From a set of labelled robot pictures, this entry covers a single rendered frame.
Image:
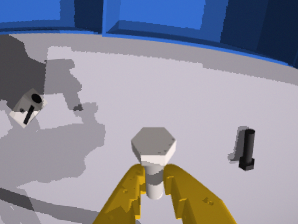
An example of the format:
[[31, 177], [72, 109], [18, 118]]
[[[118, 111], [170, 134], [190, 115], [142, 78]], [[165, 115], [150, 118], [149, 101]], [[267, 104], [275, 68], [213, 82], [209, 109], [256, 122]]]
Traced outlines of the grey hex bolt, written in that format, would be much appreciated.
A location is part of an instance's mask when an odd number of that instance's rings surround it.
[[132, 151], [145, 169], [146, 195], [157, 200], [163, 195], [163, 169], [175, 152], [176, 139], [165, 127], [143, 127], [131, 139]]

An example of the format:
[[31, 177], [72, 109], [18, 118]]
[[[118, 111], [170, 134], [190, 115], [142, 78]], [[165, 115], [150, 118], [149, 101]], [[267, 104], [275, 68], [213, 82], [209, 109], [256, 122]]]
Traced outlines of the black hex-head bolt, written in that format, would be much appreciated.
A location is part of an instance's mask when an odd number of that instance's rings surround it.
[[239, 159], [239, 168], [243, 169], [244, 171], [254, 169], [255, 159], [252, 158], [254, 139], [255, 139], [255, 130], [246, 129], [245, 137], [244, 137], [243, 156], [240, 157]]

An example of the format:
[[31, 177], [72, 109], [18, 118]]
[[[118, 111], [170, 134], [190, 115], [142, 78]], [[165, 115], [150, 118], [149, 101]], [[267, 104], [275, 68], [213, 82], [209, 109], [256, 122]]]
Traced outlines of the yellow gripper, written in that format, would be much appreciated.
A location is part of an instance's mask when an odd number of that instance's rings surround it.
[[[237, 224], [224, 202], [182, 168], [163, 169], [166, 195], [171, 195], [176, 219], [183, 224]], [[118, 183], [92, 224], [135, 224], [140, 219], [141, 194], [146, 194], [144, 166], [133, 165]]]

